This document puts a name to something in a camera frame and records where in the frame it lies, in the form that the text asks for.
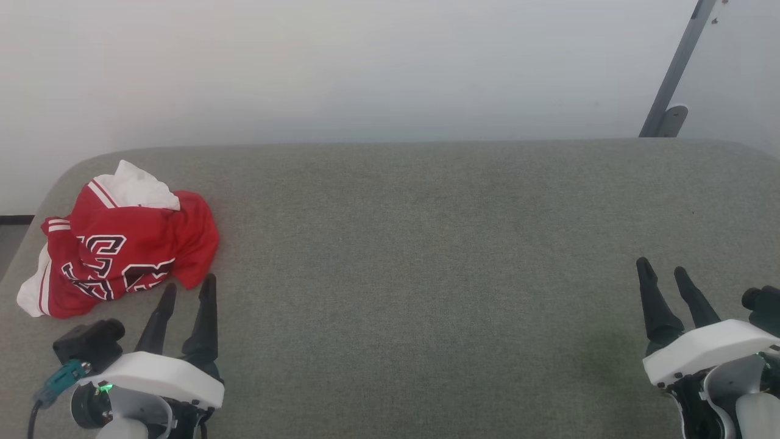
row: red clothing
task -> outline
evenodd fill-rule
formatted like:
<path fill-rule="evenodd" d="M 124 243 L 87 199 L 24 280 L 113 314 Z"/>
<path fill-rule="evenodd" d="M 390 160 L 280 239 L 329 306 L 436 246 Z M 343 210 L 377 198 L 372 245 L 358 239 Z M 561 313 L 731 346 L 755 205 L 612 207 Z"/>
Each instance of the red clothing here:
<path fill-rule="evenodd" d="M 64 319 L 126 292 L 148 290 L 169 273 L 187 289 L 206 276 L 219 237 L 201 196 L 169 192 L 166 196 L 179 199 L 180 210 L 123 206 L 106 186 L 92 180 L 70 215 L 47 218 L 41 225 L 48 243 L 38 273 L 17 298 L 29 314 Z M 35 299 L 37 309 L 31 309 Z"/>

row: gray fabric surface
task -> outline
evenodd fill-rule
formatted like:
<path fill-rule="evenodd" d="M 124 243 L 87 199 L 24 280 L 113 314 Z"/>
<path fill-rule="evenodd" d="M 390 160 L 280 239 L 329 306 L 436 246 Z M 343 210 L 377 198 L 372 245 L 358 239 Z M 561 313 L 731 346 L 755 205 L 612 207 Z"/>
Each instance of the gray fabric surface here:
<path fill-rule="evenodd" d="M 0 423 L 21 437 L 54 339 L 115 317 L 132 348 L 161 289 L 68 320 L 16 306 L 42 219 L 127 159 L 201 193 L 222 242 L 225 405 L 210 437 L 677 438 L 647 381 L 634 262 L 690 325 L 682 265 L 724 317 L 780 285 L 780 164 L 742 145 L 630 139 L 118 152 L 52 189 L 0 285 Z M 197 310 L 179 295 L 165 350 Z M 37 437 L 93 437 L 69 393 Z"/>

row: white stripe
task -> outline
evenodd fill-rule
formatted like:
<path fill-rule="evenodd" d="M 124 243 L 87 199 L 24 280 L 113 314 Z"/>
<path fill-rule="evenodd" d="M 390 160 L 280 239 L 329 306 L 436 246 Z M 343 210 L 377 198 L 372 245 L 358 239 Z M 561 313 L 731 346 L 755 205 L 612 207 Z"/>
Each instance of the white stripe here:
<path fill-rule="evenodd" d="M 103 202 L 103 205 L 109 209 L 113 209 L 114 205 L 111 204 L 111 201 L 108 200 L 108 198 L 105 196 L 103 191 L 100 190 L 100 188 L 95 184 L 94 181 L 91 181 L 87 183 L 87 187 L 90 188 L 95 195 L 100 199 L 101 202 Z"/>
<path fill-rule="evenodd" d="M 44 288 L 41 292 L 41 311 L 47 316 L 51 314 L 48 311 L 48 283 L 51 279 L 51 262 L 46 264 L 46 271 L 44 272 Z"/>

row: cable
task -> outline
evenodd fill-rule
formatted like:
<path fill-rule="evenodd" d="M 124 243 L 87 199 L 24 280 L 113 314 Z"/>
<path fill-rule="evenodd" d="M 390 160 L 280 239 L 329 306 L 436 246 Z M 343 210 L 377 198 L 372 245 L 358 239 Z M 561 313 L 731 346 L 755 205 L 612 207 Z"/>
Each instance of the cable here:
<path fill-rule="evenodd" d="M 43 401 L 40 399 L 35 401 L 33 405 L 33 411 L 30 412 L 30 422 L 27 423 L 27 439 L 33 439 L 33 432 L 35 431 L 35 418 L 38 417 L 38 409 L 43 405 Z"/>

